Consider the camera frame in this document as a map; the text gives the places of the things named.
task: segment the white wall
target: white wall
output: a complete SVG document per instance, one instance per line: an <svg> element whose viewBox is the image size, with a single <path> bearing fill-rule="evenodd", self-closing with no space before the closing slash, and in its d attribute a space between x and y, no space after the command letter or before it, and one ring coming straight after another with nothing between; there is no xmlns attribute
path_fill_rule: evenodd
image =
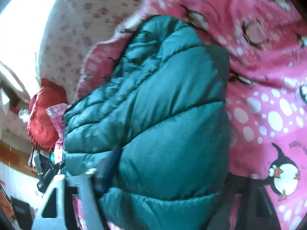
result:
<svg viewBox="0 0 307 230"><path fill-rule="evenodd" d="M20 108L27 108L28 105L20 103ZM24 153L31 154L32 141L28 136L27 124L23 123L18 115L9 112L4 113L0 106L0 140L10 145L12 148Z"/></svg>
<svg viewBox="0 0 307 230"><path fill-rule="evenodd" d="M36 187L38 179L20 173L0 162L0 180L5 183L3 188L8 196L27 202L35 209L41 207L43 199Z"/></svg>

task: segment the bed sheet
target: bed sheet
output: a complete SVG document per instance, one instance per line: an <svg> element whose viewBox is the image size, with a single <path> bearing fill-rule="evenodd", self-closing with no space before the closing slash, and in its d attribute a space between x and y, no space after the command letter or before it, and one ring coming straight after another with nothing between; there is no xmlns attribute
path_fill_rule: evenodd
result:
<svg viewBox="0 0 307 230"><path fill-rule="evenodd" d="M226 95L229 171L266 182L282 230L296 229L307 212L307 113L298 92L307 83L307 26L299 13L288 0L143 0L86 55L76 100L110 78L132 32L153 15L180 18L205 43L229 51L241 77Z"/></svg>
<svg viewBox="0 0 307 230"><path fill-rule="evenodd" d="M38 57L40 78L66 90L72 103L82 60L94 43L109 39L141 0L56 0Z"/></svg>

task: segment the white polka dot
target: white polka dot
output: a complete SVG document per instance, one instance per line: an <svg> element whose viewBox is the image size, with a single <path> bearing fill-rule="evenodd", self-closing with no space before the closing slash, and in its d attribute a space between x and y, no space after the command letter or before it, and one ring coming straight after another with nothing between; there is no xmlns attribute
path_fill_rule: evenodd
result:
<svg viewBox="0 0 307 230"><path fill-rule="evenodd" d="M258 113L261 110L260 102L255 98L248 98L246 100L248 108L252 113Z"/></svg>
<svg viewBox="0 0 307 230"><path fill-rule="evenodd" d="M249 62L248 62L246 59L243 59L243 60L242 60L242 63L243 63L244 65L246 65L246 66L249 66Z"/></svg>
<svg viewBox="0 0 307 230"><path fill-rule="evenodd" d="M235 132L234 129L231 129L231 137L230 137L230 148L234 147L237 143L238 134Z"/></svg>
<svg viewBox="0 0 307 230"><path fill-rule="evenodd" d="M267 94L262 94L261 95L261 99L262 99L263 102L268 102L269 101L269 97L268 97Z"/></svg>
<svg viewBox="0 0 307 230"><path fill-rule="evenodd" d="M298 126L302 128L304 126L303 120L300 117L296 117L295 119L296 119Z"/></svg>
<svg viewBox="0 0 307 230"><path fill-rule="evenodd" d="M274 40L275 42L278 43L278 42L279 42L279 36L278 36L278 34L275 33L275 32L270 32L270 34L271 34L273 40Z"/></svg>
<svg viewBox="0 0 307 230"><path fill-rule="evenodd" d="M232 119L232 114L230 112L227 112L227 116L228 116L228 119L231 120Z"/></svg>
<svg viewBox="0 0 307 230"><path fill-rule="evenodd" d="M259 179L260 179L259 175L258 175L258 174L255 174L255 173L252 173L252 174L251 174L251 178L256 179L256 180L259 180Z"/></svg>
<svg viewBox="0 0 307 230"><path fill-rule="evenodd" d="M219 43L221 43L222 45L224 44L226 44L227 43L227 41L225 40L225 38L223 37L223 36L218 36L217 37L217 40L218 40L218 42Z"/></svg>
<svg viewBox="0 0 307 230"><path fill-rule="evenodd" d="M233 29L233 33L236 36L239 36L242 33L242 28L239 25L235 25Z"/></svg>
<svg viewBox="0 0 307 230"><path fill-rule="evenodd" d="M272 92L274 97L276 97L276 98L280 97L280 93L277 89L271 89L271 92Z"/></svg>
<svg viewBox="0 0 307 230"><path fill-rule="evenodd" d="M237 53L238 55L243 55L243 51L240 47L237 48Z"/></svg>
<svg viewBox="0 0 307 230"><path fill-rule="evenodd" d="M229 98L226 98L226 106L229 106L229 105L231 105L231 100L229 99Z"/></svg>
<svg viewBox="0 0 307 230"><path fill-rule="evenodd" d="M290 220L291 215L292 215L292 211L291 211L290 209L287 210L287 211L285 212L285 214L284 214L284 221Z"/></svg>
<svg viewBox="0 0 307 230"><path fill-rule="evenodd" d="M273 20L273 16L270 13L267 13L266 18L271 21Z"/></svg>
<svg viewBox="0 0 307 230"><path fill-rule="evenodd" d="M295 88L296 80L292 80L290 78L285 78L284 79L284 84L285 84L286 87Z"/></svg>
<svg viewBox="0 0 307 230"><path fill-rule="evenodd" d="M286 206L285 206L285 205L280 205L280 206L278 207L278 210L279 210L280 212L283 212L285 209L286 209Z"/></svg>
<svg viewBox="0 0 307 230"><path fill-rule="evenodd" d="M243 135L248 142L254 139L254 132L249 126L243 128Z"/></svg>
<svg viewBox="0 0 307 230"><path fill-rule="evenodd" d="M234 109L233 115L240 123L246 123L248 121L248 114L241 108Z"/></svg>
<svg viewBox="0 0 307 230"><path fill-rule="evenodd" d="M299 112L300 112L300 114L302 114L302 115L304 115L304 113L305 113L305 111L304 111L303 108L300 108L300 109L299 109Z"/></svg>
<svg viewBox="0 0 307 230"><path fill-rule="evenodd" d="M264 126L260 126L259 127L259 133L263 136L265 136L267 134L267 128L265 128Z"/></svg>
<svg viewBox="0 0 307 230"><path fill-rule="evenodd" d="M227 48L229 53L231 53L231 54L233 54L235 56L237 55L237 52L232 47L226 47L226 48Z"/></svg>
<svg viewBox="0 0 307 230"><path fill-rule="evenodd" d="M301 210L303 204L304 204L304 201L301 200L301 201L298 203L297 207L295 208L294 214L298 214L298 213L300 212L300 210Z"/></svg>
<svg viewBox="0 0 307 230"><path fill-rule="evenodd" d="M294 103L291 104L292 109L296 112L297 111L297 107Z"/></svg>
<svg viewBox="0 0 307 230"><path fill-rule="evenodd" d="M268 114L268 122L273 130L280 131L282 129L282 118L276 111Z"/></svg>
<svg viewBox="0 0 307 230"><path fill-rule="evenodd" d="M93 63L90 63L88 65L88 68L91 70L91 71L97 71L98 70L98 67L96 64L93 64Z"/></svg>
<svg viewBox="0 0 307 230"><path fill-rule="evenodd" d="M292 222L291 222L291 224L289 226L289 230L295 230L298 227L298 225L300 224L301 221L302 221L302 218L300 216L296 216L292 220Z"/></svg>
<svg viewBox="0 0 307 230"><path fill-rule="evenodd" d="M285 100L284 98L282 98L279 101L279 105L280 105L280 109L282 110L282 112L286 115L286 116L290 116L292 114L292 110L291 110L291 106L288 103L287 100Z"/></svg>

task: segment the green fabric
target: green fabric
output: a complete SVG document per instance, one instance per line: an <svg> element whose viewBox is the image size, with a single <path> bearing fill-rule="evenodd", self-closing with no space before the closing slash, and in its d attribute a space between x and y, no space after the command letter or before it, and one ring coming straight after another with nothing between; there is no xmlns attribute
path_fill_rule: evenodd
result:
<svg viewBox="0 0 307 230"><path fill-rule="evenodd" d="M226 50L204 46L180 20L144 22L111 81L66 112L64 173L124 147L99 200L107 220L125 230L203 229L228 170L228 67Z"/></svg>
<svg viewBox="0 0 307 230"><path fill-rule="evenodd" d="M50 153L49 160L54 164L54 152Z"/></svg>

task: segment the quilted padding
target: quilted padding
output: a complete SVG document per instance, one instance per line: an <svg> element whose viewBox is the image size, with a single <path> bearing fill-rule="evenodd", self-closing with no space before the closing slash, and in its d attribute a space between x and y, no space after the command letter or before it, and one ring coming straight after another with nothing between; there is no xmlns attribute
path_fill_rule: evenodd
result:
<svg viewBox="0 0 307 230"><path fill-rule="evenodd" d="M109 83L65 114L67 175L123 147L99 205L125 230L202 229L228 169L228 54L194 29L155 16L135 32Z"/></svg>

